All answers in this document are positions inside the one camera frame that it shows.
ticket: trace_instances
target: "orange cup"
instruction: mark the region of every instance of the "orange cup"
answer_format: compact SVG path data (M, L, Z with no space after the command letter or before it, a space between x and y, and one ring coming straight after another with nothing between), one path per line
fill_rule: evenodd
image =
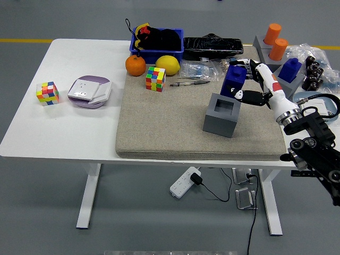
M274 61L280 61L283 57L283 54L285 54L287 46L288 41L286 39L277 38L269 53L269 58Z
M277 23L270 24L263 41L267 45L274 45L275 40L278 38L278 35L280 34L280 32L281 32L280 24L277 24Z

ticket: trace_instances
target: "power strip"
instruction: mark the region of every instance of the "power strip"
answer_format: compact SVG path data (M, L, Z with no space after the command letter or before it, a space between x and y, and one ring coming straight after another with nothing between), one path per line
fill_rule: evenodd
M170 187L172 196L181 198L182 195L188 191L188 189L193 185L193 181L190 180L190 176L193 173L197 173L201 176L201 172L198 171L197 168L189 167L188 170L186 170L185 173Z

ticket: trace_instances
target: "gray cube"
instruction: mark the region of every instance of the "gray cube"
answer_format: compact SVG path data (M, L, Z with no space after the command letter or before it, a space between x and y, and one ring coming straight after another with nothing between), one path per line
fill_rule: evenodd
M297 88L302 85L303 83L303 80L304 80L304 75L300 72L298 72L296 74L296 77L295 79L289 83L289 82L286 82L285 80L282 80L278 75L280 74L281 72L281 69L282 69L283 66L280 66L275 72L274 72L274 75L275 77L277 78L277 81L280 83L283 91L285 92L286 94L286 98L289 99L290 101L293 100L293 95L295 93L295 91L297 90Z
M266 64L271 72L274 73L280 66L286 63L289 58L286 54L284 54L280 61L270 59L269 53L273 46L265 44L264 38L264 36L255 36L253 46L257 49L257 53L260 57L260 62Z
M203 131L231 138L239 119L241 103L234 98L212 93Z
M257 49L257 51L261 49L272 49L272 45L265 44L264 42L265 36L255 36L253 46Z

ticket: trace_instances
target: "beige mat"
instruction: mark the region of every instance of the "beige mat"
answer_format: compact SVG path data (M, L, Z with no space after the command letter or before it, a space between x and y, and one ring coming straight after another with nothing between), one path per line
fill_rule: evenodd
M236 57L258 60L254 47ZM169 160L279 160L286 152L283 135L267 106L242 104L232 138L202 130L211 93L220 93L223 80L198 86L169 87L163 92L145 88L145 75L126 75L116 137L122 158ZM260 91L246 80L243 89Z

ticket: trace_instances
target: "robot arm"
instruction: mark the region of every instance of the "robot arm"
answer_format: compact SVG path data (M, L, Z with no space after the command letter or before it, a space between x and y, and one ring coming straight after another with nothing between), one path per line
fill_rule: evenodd
M260 93L229 87L238 101L259 106L266 104L274 111L275 121L284 126L287 135L307 130L310 137L292 140L288 153L283 154L280 159L293 161L298 170L308 168L313 171L331 195L334 206L340 206L340 152L334 149L335 136L324 121L324 118L335 117L340 113L340 100L334 95L320 94L295 104L286 99L281 85L267 65L252 59L233 61L231 64L245 67L263 90ZM317 97L330 98L336 104L337 112L333 116L320 116L315 108L314 113L304 116L304 110L301 111L299 105Z

